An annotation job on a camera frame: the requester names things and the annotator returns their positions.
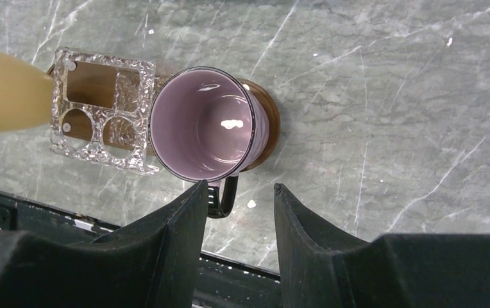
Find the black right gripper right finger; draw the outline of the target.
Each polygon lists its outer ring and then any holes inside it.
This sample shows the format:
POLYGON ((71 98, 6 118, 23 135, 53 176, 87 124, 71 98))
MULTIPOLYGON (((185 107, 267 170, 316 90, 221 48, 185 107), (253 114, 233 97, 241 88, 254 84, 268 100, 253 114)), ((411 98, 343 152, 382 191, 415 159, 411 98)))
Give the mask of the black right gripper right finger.
POLYGON ((355 237, 283 184, 274 215, 284 307, 490 307, 490 234, 355 237))

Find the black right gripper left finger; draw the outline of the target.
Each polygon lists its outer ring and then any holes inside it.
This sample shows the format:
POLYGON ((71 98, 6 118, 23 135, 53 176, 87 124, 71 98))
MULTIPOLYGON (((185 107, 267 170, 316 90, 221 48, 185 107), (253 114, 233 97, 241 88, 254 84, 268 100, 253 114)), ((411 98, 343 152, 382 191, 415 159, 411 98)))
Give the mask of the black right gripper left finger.
POLYGON ((207 212, 200 181, 90 242, 0 231, 0 307, 191 307, 207 212))

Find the purple mug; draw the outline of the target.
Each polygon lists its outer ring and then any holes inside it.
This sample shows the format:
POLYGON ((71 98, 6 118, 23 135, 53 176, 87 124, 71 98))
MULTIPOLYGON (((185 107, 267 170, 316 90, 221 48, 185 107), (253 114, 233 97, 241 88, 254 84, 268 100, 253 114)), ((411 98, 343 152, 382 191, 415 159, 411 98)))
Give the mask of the purple mug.
POLYGON ((269 116, 251 89, 214 67, 191 67, 170 77, 149 115, 149 138, 172 175, 208 184, 208 216, 230 215, 239 173, 260 158, 269 116))

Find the yellow mug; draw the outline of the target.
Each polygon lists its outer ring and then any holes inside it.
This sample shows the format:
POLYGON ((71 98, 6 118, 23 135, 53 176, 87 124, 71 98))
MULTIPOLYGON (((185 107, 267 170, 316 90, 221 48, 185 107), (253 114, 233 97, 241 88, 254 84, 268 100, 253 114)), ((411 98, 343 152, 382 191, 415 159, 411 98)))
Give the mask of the yellow mug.
POLYGON ((0 133, 49 123, 53 87, 45 71, 0 52, 0 133))

